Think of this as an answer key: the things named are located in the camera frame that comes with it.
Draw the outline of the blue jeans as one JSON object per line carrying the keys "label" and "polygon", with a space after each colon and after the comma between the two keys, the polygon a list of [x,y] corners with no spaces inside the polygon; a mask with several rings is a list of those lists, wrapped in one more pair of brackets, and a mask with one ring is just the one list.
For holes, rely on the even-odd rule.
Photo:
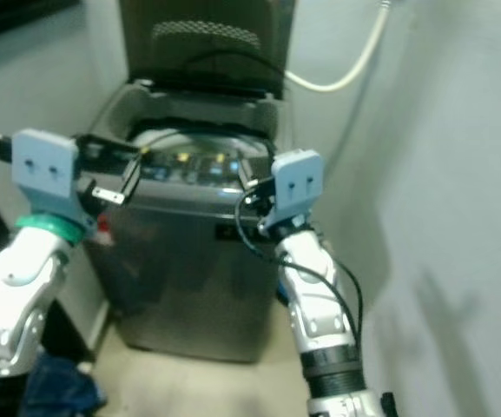
{"label": "blue jeans", "polygon": [[96,417],[108,395],[78,362],[40,353],[29,374],[17,417]]}

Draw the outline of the dark washer lid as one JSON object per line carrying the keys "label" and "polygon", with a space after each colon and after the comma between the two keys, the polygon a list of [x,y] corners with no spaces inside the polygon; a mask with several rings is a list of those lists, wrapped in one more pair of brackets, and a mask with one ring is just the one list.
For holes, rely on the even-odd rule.
{"label": "dark washer lid", "polygon": [[297,0],[118,0],[130,81],[238,96],[285,95]]}

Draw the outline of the grey top-load washing machine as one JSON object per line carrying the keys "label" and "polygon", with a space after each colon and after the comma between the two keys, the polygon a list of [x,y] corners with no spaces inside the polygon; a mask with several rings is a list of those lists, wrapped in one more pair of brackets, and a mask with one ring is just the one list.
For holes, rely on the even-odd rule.
{"label": "grey top-load washing machine", "polygon": [[86,251],[131,348],[254,364],[271,334],[277,281],[234,218],[240,164],[268,163],[283,102],[124,84],[90,134],[146,150],[128,205],[100,215]]}

